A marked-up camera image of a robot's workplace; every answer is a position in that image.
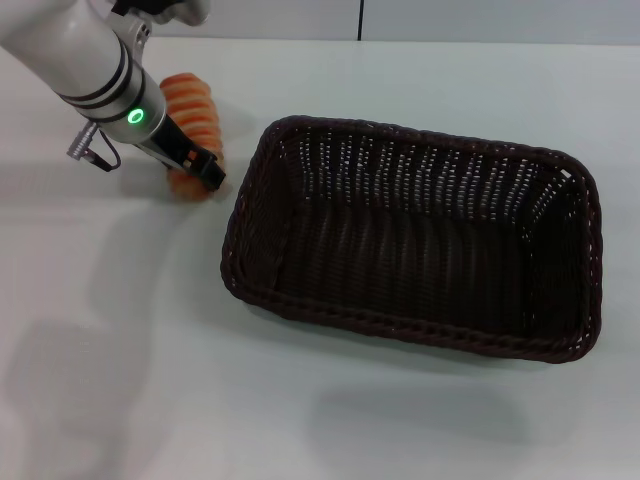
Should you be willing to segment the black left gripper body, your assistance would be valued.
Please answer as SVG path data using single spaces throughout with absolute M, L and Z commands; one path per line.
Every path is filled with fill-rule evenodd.
M 165 115 L 149 138 L 135 147 L 165 165 L 189 174 L 200 172 L 200 150 L 181 128 Z

